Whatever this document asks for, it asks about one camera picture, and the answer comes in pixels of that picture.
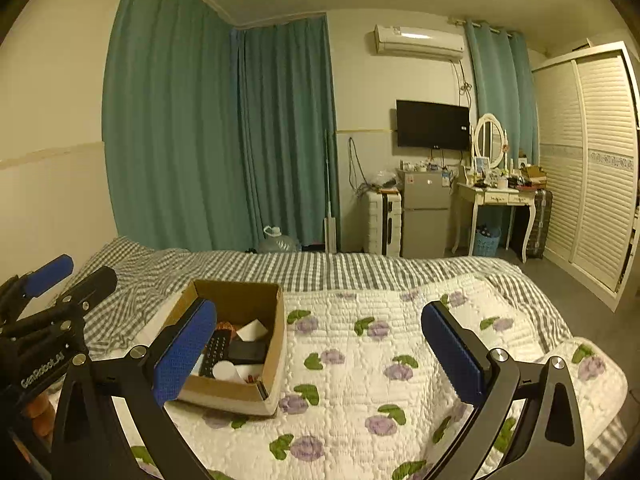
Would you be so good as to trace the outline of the blue plastic basket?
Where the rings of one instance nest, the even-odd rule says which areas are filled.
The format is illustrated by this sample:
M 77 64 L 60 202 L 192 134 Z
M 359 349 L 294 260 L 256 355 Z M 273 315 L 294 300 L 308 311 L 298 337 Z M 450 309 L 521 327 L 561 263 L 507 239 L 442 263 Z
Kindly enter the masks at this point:
M 495 257 L 501 238 L 499 228 L 479 226 L 475 231 L 473 255 L 477 257 Z

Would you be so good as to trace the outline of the white air conditioner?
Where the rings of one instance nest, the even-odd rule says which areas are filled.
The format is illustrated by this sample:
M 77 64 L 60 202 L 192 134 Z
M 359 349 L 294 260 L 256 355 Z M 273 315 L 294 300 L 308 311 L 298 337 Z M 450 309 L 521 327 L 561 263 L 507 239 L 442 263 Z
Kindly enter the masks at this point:
M 378 54 L 428 56 L 461 61 L 465 50 L 462 36 L 433 29 L 376 25 L 374 38 Z

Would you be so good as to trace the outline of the dark checkered suitcase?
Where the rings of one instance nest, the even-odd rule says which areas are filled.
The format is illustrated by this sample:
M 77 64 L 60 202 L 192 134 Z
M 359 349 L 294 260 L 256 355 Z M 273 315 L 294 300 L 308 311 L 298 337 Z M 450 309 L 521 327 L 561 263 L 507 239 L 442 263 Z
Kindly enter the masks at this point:
M 536 214 L 534 224 L 529 233 L 526 247 L 526 256 L 541 258 L 546 248 L 550 219 L 552 213 L 553 194 L 544 188 L 538 188 L 535 192 Z

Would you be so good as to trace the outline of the white dressing table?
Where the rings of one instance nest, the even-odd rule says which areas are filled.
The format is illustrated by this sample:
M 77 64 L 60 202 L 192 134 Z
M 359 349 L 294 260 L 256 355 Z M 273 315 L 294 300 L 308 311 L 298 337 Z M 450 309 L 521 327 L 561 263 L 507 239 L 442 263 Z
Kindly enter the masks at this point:
M 469 256 L 473 255 L 478 215 L 483 208 L 490 208 L 492 211 L 507 211 L 509 213 L 506 246 L 510 246 L 515 211 L 517 209 L 527 209 L 528 221 L 521 247 L 522 263 L 527 262 L 527 245 L 530 234 L 532 234 L 533 231 L 537 213 L 536 194 L 534 190 L 521 190 L 520 188 L 478 188 L 470 184 L 456 182 L 454 184 L 454 244 L 451 248 L 453 254 L 458 251 L 461 242 L 464 204 L 470 204 L 472 206 L 469 226 Z

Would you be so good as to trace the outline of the black smartphone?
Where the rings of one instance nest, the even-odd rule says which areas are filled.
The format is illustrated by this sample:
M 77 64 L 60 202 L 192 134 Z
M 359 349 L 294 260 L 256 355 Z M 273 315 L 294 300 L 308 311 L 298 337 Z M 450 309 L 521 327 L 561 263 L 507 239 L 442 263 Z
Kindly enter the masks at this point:
M 244 342 L 232 340 L 228 348 L 228 360 L 236 364 L 264 364 L 268 353 L 265 341 Z

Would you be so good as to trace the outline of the black wall television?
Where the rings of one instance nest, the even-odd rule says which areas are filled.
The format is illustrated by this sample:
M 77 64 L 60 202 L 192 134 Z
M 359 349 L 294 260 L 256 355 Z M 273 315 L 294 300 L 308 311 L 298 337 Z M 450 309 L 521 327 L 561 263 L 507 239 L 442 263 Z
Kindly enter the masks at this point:
M 422 101 L 396 101 L 396 133 L 402 148 L 465 152 L 470 148 L 467 106 Z

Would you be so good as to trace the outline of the narrow teal curtain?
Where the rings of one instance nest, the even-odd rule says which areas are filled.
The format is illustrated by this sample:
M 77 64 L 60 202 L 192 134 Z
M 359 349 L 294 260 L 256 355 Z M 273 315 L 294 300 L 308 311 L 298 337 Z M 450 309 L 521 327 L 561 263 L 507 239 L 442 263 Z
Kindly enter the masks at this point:
M 464 24 L 478 114 L 493 114 L 506 130 L 509 157 L 539 160 L 538 114 L 527 44 L 520 32 L 485 22 Z

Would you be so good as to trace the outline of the white suitcase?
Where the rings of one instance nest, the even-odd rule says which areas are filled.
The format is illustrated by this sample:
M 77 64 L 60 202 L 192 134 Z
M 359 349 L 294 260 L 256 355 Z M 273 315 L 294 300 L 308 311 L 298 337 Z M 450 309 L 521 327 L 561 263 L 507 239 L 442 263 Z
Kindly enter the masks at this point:
M 396 190 L 369 191 L 363 196 L 363 250 L 396 258 L 401 250 L 401 195 Z

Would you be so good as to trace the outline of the white cylindrical bottle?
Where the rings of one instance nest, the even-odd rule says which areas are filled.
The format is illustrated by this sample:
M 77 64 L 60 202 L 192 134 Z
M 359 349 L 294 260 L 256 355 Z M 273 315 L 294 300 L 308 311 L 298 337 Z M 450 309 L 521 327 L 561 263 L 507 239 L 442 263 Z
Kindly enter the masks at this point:
M 218 361 L 212 368 L 212 374 L 220 382 L 232 382 L 232 384 L 244 385 L 244 379 L 230 361 Z

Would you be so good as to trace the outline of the brown cardboard box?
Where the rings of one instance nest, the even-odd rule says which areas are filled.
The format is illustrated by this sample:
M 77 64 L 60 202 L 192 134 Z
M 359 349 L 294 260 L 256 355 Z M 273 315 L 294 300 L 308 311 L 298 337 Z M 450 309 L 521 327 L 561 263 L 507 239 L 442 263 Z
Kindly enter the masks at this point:
M 195 280 L 163 326 L 179 331 L 154 370 L 167 390 L 157 393 L 160 402 L 262 417 L 277 411 L 286 339 L 279 285 Z

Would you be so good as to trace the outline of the grey gingham bed sheet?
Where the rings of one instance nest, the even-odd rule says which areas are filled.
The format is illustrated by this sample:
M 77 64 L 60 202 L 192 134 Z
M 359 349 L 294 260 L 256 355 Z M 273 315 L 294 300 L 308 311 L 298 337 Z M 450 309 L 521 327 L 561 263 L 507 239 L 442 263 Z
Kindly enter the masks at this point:
M 155 250 L 121 236 L 103 246 L 64 286 L 75 286 L 101 266 L 116 272 L 117 286 L 87 316 L 85 340 L 95 358 L 129 346 L 162 303 L 194 278 L 277 283 L 286 292 L 403 292 L 473 274 L 488 281 L 510 307 L 529 317 L 544 350 L 572 334 L 544 292 L 520 268 L 498 258 L 403 259 L 356 252 L 189 252 L 180 248 Z

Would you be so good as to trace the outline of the large teal curtain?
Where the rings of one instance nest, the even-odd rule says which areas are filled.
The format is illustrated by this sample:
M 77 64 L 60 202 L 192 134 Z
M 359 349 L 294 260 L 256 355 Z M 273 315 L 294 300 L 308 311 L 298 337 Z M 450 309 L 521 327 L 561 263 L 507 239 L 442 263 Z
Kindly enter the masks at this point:
M 155 249 L 303 245 L 337 212 L 325 16 L 238 29 L 202 0 L 120 0 L 102 139 L 119 234 Z

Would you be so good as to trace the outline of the white square box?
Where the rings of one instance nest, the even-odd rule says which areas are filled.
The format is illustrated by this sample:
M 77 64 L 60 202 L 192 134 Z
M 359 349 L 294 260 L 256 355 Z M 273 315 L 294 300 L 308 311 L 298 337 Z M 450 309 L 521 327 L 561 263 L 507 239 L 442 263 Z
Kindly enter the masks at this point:
M 236 331 L 238 336 L 244 342 L 255 342 L 261 340 L 269 334 L 268 328 L 262 324 L 257 318 L 247 323 Z

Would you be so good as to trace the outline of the white oval mirror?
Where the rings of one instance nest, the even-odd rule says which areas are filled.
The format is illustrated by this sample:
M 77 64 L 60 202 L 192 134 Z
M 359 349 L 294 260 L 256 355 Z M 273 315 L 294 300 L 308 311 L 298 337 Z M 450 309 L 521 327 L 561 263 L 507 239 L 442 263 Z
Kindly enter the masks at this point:
M 472 135 L 474 160 L 481 159 L 487 169 L 496 169 L 508 150 L 506 132 L 494 114 L 486 113 L 478 121 Z

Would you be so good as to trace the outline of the floral white quilt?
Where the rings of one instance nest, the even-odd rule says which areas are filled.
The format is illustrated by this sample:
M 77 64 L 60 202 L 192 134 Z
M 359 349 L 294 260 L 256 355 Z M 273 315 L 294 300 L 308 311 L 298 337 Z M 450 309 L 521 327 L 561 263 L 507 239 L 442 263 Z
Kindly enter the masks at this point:
M 490 348 L 567 362 L 594 479 L 626 442 L 620 367 L 573 336 L 524 274 L 469 273 L 402 292 L 288 292 L 277 411 L 227 415 L 172 402 L 168 413 L 217 479 L 414 479 L 471 415 L 422 337 L 424 304 L 442 300 Z

